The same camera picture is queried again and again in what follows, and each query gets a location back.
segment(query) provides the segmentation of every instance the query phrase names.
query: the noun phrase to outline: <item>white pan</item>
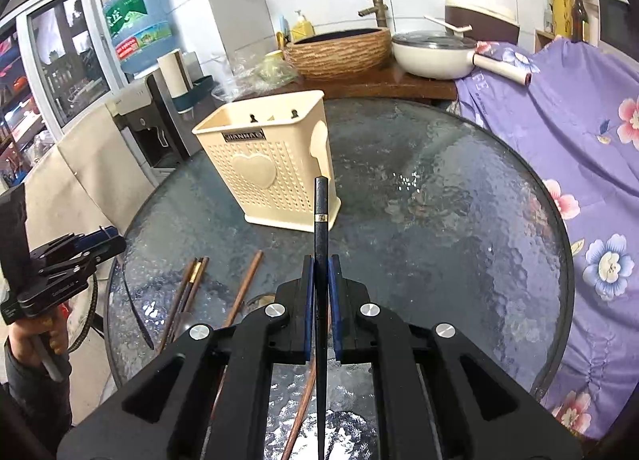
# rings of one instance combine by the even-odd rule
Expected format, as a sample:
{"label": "white pan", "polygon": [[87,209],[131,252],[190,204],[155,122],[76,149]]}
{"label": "white pan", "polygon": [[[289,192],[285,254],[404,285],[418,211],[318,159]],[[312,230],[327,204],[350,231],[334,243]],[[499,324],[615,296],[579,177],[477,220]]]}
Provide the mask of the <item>white pan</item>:
{"label": "white pan", "polygon": [[530,84],[531,73],[480,56],[475,53],[476,46],[477,42],[470,38],[429,31],[395,34],[392,38],[395,60],[404,70],[416,76],[459,79],[479,66],[517,83]]}

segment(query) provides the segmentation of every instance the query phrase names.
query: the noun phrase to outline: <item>blue bottle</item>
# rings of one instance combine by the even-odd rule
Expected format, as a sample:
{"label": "blue bottle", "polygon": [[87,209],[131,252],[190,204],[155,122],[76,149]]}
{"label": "blue bottle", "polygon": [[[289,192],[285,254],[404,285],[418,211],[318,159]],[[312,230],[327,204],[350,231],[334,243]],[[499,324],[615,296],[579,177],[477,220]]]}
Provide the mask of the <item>blue bottle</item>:
{"label": "blue bottle", "polygon": [[136,74],[178,48],[162,0],[107,0],[102,8],[122,71]]}

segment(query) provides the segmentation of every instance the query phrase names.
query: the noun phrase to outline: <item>bronze faucet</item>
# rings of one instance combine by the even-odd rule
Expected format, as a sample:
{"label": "bronze faucet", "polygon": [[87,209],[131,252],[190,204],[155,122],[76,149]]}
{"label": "bronze faucet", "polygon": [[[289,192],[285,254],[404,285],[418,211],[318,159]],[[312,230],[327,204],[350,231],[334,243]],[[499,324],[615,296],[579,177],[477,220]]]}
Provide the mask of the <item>bronze faucet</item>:
{"label": "bronze faucet", "polygon": [[375,18],[377,20],[378,27],[388,27],[388,23],[386,22],[386,11],[389,10],[389,7],[384,3],[384,0],[372,0],[373,7],[368,7],[366,9],[362,9],[358,11],[357,14],[360,16],[367,16],[375,13]]}

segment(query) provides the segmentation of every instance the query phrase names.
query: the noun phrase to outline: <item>round glass table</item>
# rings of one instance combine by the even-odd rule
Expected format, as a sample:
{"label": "round glass table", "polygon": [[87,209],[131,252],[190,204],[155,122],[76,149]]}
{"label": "round glass table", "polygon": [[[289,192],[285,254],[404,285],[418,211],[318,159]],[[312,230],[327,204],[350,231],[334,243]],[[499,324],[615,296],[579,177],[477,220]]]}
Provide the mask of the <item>round glass table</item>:
{"label": "round glass table", "polygon": [[[574,287],[568,237],[539,177],[491,134],[434,108],[391,99],[331,100],[325,108],[342,201],[330,253],[340,255],[344,277],[364,283],[372,301],[407,323],[452,323],[541,398],[566,345]],[[204,152],[178,168],[127,234],[127,285],[154,342],[189,260],[211,259],[194,315],[219,327],[258,249],[264,258],[247,299],[299,278],[312,234],[247,223]],[[154,352],[117,266],[105,313],[120,385]],[[330,357],[327,443],[345,458],[368,458],[376,436],[369,366]],[[306,372],[274,368],[265,458],[282,454]],[[314,408],[294,454],[316,451]]]}

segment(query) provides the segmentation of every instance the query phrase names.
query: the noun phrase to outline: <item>person's arm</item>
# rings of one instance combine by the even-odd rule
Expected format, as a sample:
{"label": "person's arm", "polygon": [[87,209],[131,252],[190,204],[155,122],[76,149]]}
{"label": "person's arm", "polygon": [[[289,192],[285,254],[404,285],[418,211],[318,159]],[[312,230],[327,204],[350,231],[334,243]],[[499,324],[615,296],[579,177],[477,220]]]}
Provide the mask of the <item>person's arm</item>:
{"label": "person's arm", "polygon": [[[65,377],[54,382],[42,366],[38,354],[31,345],[34,335],[48,333],[49,345],[62,357]],[[66,319],[60,309],[35,319],[21,319],[9,325],[9,339],[4,344],[6,375],[4,387],[24,412],[33,433],[53,453],[60,440],[71,428],[69,403],[68,333]]]}

